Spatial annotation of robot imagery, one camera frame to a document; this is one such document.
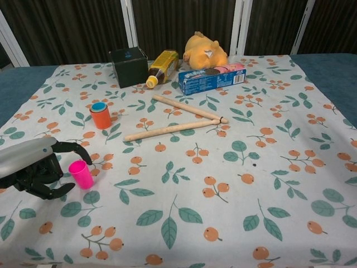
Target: wooden drumstick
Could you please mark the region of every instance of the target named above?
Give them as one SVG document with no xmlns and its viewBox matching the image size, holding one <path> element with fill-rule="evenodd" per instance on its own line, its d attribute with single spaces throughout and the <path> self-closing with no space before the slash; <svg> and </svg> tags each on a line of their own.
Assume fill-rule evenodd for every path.
<svg viewBox="0 0 357 268">
<path fill-rule="evenodd" d="M 205 118 L 218 119 L 218 120 L 220 120 L 221 123 L 228 124 L 228 120 L 226 118 L 223 117 L 221 119 L 220 116 L 217 116 L 217 115 L 215 115 L 213 113 L 209 113 L 209 112 L 197 109 L 197 108 L 195 108 L 193 106 L 189 106 L 189 105 L 183 104 L 181 102 L 177 102 L 175 100 L 162 97 L 160 95 L 154 95 L 154 96 L 152 96 L 152 98 L 157 100 L 157 101 L 159 101 L 159 102 L 163 102 L 163 103 L 169 104 L 171 106 L 174 106 L 174 107 L 177 107 L 177 108 L 181 108 L 182 110 L 185 110 L 185 111 L 188 111 L 188 112 L 191 112 L 191 113 L 194 113 L 194 114 L 199 114 L 200 116 L 203 116 Z"/>
<path fill-rule="evenodd" d="M 209 125 L 218 125 L 220 123 L 219 119 L 209 120 L 209 121 L 198 121 L 193 123 L 175 125 L 170 127 L 162 127 L 156 130 L 149 130 L 140 133 L 130 134 L 124 138 L 125 141 L 135 141 L 140 138 L 149 138 L 153 136 L 158 136 L 162 134 L 167 134 L 171 132 L 181 131 L 181 130 L 190 130 L 192 128 L 206 127 Z"/>
</svg>

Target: dark green box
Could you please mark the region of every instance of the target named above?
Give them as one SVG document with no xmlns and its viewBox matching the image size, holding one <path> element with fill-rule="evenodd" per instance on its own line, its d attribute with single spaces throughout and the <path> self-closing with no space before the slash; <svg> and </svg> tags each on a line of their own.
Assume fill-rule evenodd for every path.
<svg viewBox="0 0 357 268">
<path fill-rule="evenodd" d="M 146 82 L 149 76 L 147 57 L 139 47 L 114 50 L 110 56 L 120 88 Z"/>
</svg>

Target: gray robot arm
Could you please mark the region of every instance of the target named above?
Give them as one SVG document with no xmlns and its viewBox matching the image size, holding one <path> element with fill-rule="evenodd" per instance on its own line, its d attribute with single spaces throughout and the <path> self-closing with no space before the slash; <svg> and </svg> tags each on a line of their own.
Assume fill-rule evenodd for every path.
<svg viewBox="0 0 357 268">
<path fill-rule="evenodd" d="M 0 151 L 0 188 L 14 186 L 42 199 L 54 199 L 69 192 L 74 183 L 50 189 L 63 176 L 54 152 L 79 154 L 88 165 L 92 164 L 87 151 L 75 142 L 59 142 L 53 137 L 25 141 Z"/>
</svg>

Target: yellow bottle cap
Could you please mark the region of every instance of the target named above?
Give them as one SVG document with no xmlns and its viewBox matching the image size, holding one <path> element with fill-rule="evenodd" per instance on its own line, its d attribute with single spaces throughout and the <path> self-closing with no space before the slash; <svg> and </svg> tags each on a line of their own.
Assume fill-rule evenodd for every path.
<svg viewBox="0 0 357 268">
<path fill-rule="evenodd" d="M 148 88 L 154 88 L 158 84 L 157 77 L 154 75 L 150 75 L 146 80 L 146 85 Z"/>
</svg>

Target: yellow plush toy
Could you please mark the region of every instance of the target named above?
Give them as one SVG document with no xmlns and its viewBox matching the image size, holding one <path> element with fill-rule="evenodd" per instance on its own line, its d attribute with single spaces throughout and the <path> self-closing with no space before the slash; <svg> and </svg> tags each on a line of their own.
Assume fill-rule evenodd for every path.
<svg viewBox="0 0 357 268">
<path fill-rule="evenodd" d="M 228 63 L 227 54 L 219 46 L 201 32 L 195 32 L 186 44 L 184 61 L 194 70 L 213 68 Z"/>
</svg>

